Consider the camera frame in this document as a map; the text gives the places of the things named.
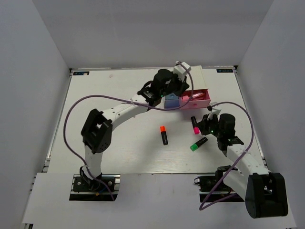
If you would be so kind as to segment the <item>pink small drawer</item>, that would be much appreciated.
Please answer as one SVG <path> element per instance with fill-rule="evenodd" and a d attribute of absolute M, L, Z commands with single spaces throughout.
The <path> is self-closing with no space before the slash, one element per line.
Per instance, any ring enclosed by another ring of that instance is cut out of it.
<path fill-rule="evenodd" d="M 191 96 L 191 90 L 185 91 L 182 96 L 179 98 L 179 104 L 182 106 L 182 109 L 199 109 L 199 108 L 206 108 L 210 104 L 210 96 L 208 89 L 203 90 L 195 90 L 193 94 L 203 92 L 205 93 L 205 98 L 203 100 L 191 100 L 188 103 L 182 101 L 182 97 L 185 95 Z"/>

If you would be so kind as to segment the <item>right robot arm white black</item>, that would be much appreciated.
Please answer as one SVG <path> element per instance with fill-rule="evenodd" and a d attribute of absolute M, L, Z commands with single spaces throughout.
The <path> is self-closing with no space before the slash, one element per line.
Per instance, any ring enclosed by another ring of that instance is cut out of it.
<path fill-rule="evenodd" d="M 229 187 L 244 201 L 248 214 L 254 218 L 284 217 L 288 214 L 285 179 L 260 164 L 235 134 L 235 117 L 231 114 L 205 114 L 197 124 L 202 135 L 211 134 L 217 146 L 233 162 L 220 168 L 215 184 L 220 190 Z"/>

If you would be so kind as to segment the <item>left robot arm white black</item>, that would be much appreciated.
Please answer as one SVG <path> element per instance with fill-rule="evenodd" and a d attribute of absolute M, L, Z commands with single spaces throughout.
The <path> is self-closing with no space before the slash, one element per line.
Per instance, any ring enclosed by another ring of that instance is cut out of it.
<path fill-rule="evenodd" d="M 128 101 L 104 111 L 90 111 L 81 130 L 86 165 L 80 169 L 89 190 L 100 187 L 102 154 L 111 144 L 113 130 L 132 117 L 155 108 L 164 96 L 181 96 L 189 88 L 186 75 L 190 70 L 191 67 L 184 62 L 176 65 L 172 71 L 159 69 L 153 80 Z"/>

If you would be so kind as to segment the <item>pink cap pencil tube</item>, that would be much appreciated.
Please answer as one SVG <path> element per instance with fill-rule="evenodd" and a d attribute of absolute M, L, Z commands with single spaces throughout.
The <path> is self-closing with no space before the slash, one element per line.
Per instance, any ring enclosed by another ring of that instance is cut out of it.
<path fill-rule="evenodd" d="M 203 100 L 205 98 L 205 93 L 199 92 L 195 93 L 192 96 L 185 95 L 182 97 L 183 102 L 187 102 L 188 100 Z"/>

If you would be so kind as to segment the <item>light blue small drawer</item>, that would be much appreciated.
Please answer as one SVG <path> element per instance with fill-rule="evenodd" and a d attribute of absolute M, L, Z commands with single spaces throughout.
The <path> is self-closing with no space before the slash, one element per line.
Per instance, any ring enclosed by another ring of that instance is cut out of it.
<path fill-rule="evenodd" d="M 169 108 L 177 108 L 179 107 L 179 97 L 176 96 L 175 94 L 169 94 L 165 97 L 164 100 L 164 108 L 169 109 Z"/>

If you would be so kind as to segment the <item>orange cap highlighter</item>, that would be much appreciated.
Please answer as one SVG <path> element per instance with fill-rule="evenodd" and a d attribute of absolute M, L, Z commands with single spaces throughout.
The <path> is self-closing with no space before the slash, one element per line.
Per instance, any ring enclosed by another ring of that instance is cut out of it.
<path fill-rule="evenodd" d="M 168 145 L 168 138 L 165 126 L 160 127 L 161 137 L 164 145 Z"/>

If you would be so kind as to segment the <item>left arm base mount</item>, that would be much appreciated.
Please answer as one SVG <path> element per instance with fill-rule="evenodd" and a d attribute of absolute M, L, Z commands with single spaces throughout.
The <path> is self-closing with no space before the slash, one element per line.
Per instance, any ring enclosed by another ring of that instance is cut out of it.
<path fill-rule="evenodd" d="M 80 175 L 74 175 L 69 201 L 112 202 L 118 196 L 120 178 L 120 175 L 102 175 L 102 181 L 110 188 L 112 198 L 104 184 L 94 181 L 93 187 L 89 187 Z"/>

